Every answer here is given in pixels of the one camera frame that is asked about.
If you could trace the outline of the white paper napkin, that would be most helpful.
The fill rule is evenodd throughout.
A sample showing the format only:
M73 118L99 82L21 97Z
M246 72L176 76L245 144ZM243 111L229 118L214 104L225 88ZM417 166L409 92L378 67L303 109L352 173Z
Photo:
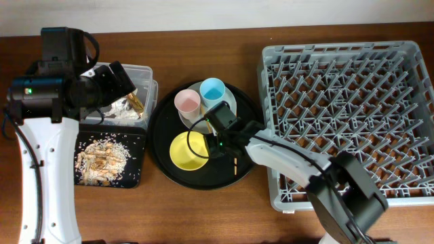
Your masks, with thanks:
M120 98L110 105L108 112L104 112L106 117L114 119L139 119L140 115L133 109L127 98Z

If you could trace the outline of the gold foil wrapper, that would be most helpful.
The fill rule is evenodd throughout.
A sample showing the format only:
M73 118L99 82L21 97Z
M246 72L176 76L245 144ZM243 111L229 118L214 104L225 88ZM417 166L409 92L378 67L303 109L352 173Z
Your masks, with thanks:
M127 95L127 101L130 103L134 111L138 114L139 117L142 117L144 112L144 105L141 103L139 98L132 92Z

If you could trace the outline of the yellow bowl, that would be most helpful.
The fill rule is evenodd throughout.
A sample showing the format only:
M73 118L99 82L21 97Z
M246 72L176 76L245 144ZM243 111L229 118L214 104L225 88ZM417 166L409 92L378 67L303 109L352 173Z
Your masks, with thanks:
M185 171L195 171L208 162L208 151L203 134L192 131L177 135L170 144L172 163Z

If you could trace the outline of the blue plastic cup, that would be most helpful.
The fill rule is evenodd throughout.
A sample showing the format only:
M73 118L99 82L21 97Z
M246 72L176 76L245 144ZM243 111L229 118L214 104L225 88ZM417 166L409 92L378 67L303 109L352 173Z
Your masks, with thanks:
M206 107L211 108L223 101L226 87L224 83L217 78L205 79L200 87L199 94Z

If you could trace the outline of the food scraps and rice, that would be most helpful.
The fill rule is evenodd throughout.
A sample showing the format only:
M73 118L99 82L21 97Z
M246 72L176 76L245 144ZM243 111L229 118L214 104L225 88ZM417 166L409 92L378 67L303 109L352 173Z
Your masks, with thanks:
M90 139L76 145L76 185L133 188L139 183L140 153L114 138Z

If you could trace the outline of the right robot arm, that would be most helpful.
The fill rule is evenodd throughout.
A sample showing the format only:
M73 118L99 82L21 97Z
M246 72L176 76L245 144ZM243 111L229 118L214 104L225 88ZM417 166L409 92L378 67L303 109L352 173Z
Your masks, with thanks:
M325 229L321 243L373 243L367 231L389 204L351 153L333 157L304 149L261 122L237 117L227 102L204 119L216 131L217 150L274 169L304 188Z

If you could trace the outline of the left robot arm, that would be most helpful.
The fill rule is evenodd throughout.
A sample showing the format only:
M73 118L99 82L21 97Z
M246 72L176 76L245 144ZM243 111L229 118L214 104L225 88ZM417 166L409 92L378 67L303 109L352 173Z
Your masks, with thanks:
M41 30L42 57L12 81L5 119L14 127L22 160L21 243L80 243L73 159L79 123L132 93L119 62L98 66L76 28Z

